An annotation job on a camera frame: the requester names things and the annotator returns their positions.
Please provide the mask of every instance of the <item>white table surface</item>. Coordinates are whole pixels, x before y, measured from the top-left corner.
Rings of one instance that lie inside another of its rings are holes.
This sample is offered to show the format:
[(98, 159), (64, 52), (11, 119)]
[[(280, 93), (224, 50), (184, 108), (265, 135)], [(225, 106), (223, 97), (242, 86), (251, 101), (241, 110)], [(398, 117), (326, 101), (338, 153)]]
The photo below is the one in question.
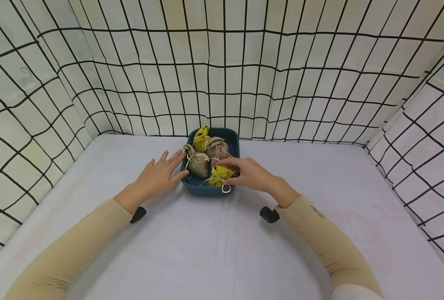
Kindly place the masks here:
[[(133, 181), (183, 138), (96, 138), (0, 252), (0, 299), (25, 266), (64, 231)], [(307, 195), (354, 241), (387, 300), (444, 299), (444, 266), (362, 148), (241, 141), (251, 156)], [(68, 299), (330, 299), (310, 248), (260, 209), (275, 202), (243, 187), (199, 198), (180, 184), (144, 203), (147, 215), (115, 236)]]

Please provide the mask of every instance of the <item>drawstring bag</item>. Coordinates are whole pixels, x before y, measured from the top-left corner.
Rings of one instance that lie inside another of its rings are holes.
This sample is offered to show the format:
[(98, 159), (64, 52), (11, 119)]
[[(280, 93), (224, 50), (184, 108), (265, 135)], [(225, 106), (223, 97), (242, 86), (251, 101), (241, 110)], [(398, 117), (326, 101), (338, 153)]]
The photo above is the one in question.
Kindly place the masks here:
[(209, 186), (220, 186), (222, 187), (223, 193), (230, 193), (232, 187), (228, 185), (228, 190), (224, 190), (223, 182), (233, 175), (235, 175), (234, 169), (227, 167), (226, 165), (216, 165), (212, 168), (212, 176), (209, 179), (204, 180), (203, 183), (205, 181), (208, 181)]
[(184, 150), (187, 152), (185, 170), (189, 170), (191, 174), (200, 179), (207, 178), (209, 162), (207, 154), (196, 152), (189, 144), (184, 146)]
[(210, 161), (211, 161), (210, 167), (211, 168), (215, 167), (215, 164), (218, 161), (221, 161), (222, 159), (225, 159), (225, 158), (232, 158), (232, 155), (228, 151), (226, 151), (224, 148), (222, 148), (222, 146), (215, 146), (215, 156), (210, 158)]
[(208, 130), (210, 127), (203, 126), (195, 133), (193, 138), (193, 148), (196, 152), (205, 153), (207, 151), (208, 141), (210, 136), (208, 135)]
[(213, 138), (208, 140), (207, 143), (207, 155), (209, 158), (213, 158), (216, 155), (216, 146), (222, 147), (226, 152), (228, 152), (228, 145), (225, 142), (225, 139), (222, 139), (221, 137), (214, 136)]

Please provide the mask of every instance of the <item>white curtain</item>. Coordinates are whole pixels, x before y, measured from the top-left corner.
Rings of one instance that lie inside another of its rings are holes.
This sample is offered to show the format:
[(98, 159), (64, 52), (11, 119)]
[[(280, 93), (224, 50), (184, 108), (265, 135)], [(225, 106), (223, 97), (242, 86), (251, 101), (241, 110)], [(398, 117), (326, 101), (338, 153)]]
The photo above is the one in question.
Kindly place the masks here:
[(102, 133), (364, 145), (444, 0), (0, 0), (0, 248)]
[(444, 263), (444, 53), (432, 73), (367, 150)]

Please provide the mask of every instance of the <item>arm sleeve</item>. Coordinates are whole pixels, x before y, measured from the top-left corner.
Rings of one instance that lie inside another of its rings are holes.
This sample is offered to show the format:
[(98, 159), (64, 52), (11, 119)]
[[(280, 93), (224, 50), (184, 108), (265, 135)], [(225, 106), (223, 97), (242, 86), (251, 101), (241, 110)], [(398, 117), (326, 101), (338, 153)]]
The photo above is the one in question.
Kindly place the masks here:
[(333, 299), (383, 298), (382, 290), (363, 254), (307, 197), (301, 195), (288, 208), (278, 206), (276, 210), (322, 262), (335, 290)]
[(17, 277), (5, 300), (61, 300), (131, 214), (108, 199), (43, 250)]

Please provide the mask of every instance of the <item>black knob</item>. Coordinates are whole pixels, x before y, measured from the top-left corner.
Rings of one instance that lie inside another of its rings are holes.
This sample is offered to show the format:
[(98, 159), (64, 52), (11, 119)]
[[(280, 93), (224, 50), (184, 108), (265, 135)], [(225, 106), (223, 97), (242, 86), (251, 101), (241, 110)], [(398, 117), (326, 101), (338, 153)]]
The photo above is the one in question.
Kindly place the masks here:
[(278, 214), (278, 212), (275, 209), (272, 210), (268, 208), (267, 206), (260, 209), (260, 217), (262, 217), (265, 221), (267, 221), (270, 224), (275, 223), (280, 219), (280, 215)]
[(142, 206), (137, 207), (137, 210), (135, 211), (132, 220), (130, 220), (131, 224), (136, 223), (139, 221), (144, 215), (147, 214), (147, 211)]

